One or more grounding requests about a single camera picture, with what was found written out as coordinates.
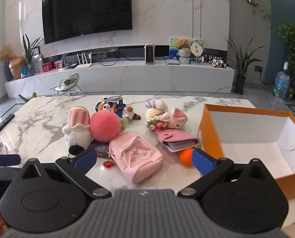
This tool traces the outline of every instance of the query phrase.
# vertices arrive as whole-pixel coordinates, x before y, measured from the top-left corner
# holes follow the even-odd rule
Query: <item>television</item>
[[[132,29],[131,0],[42,0],[45,44]]]

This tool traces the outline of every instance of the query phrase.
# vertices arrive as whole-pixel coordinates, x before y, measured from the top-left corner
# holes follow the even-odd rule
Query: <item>vine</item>
[[[271,9],[264,6],[264,4],[262,3],[261,0],[258,0],[259,2],[256,2],[255,0],[245,0],[245,1],[252,6],[250,11],[253,14],[256,14],[256,9],[258,7],[263,8],[262,10],[260,10],[260,13],[262,13],[262,15],[265,19],[268,19],[269,22],[271,22]]]
[[[280,36],[285,41],[285,47],[287,50],[289,70],[295,73],[295,24],[281,24],[276,25],[280,31]]]

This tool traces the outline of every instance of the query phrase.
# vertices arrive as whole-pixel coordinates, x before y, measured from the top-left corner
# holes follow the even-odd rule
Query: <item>pink card holder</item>
[[[158,140],[167,147],[170,152],[178,152],[193,148],[199,143],[196,137],[178,129],[157,131],[156,134]]]
[[[109,145],[109,154],[132,183],[140,183],[163,166],[163,154],[143,137],[122,133]]]

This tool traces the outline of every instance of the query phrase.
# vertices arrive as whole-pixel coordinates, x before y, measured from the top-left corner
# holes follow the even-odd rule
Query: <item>gray gripper base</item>
[[[172,190],[118,190],[114,197],[93,201],[74,224],[53,233],[9,230],[3,238],[288,238],[279,229],[239,234],[212,222],[196,200]]]

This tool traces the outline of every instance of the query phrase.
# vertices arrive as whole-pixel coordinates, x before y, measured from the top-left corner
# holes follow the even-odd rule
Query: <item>pink fluffy ball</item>
[[[109,110],[94,113],[90,119],[92,137],[99,142],[110,142],[121,133],[121,121]]]

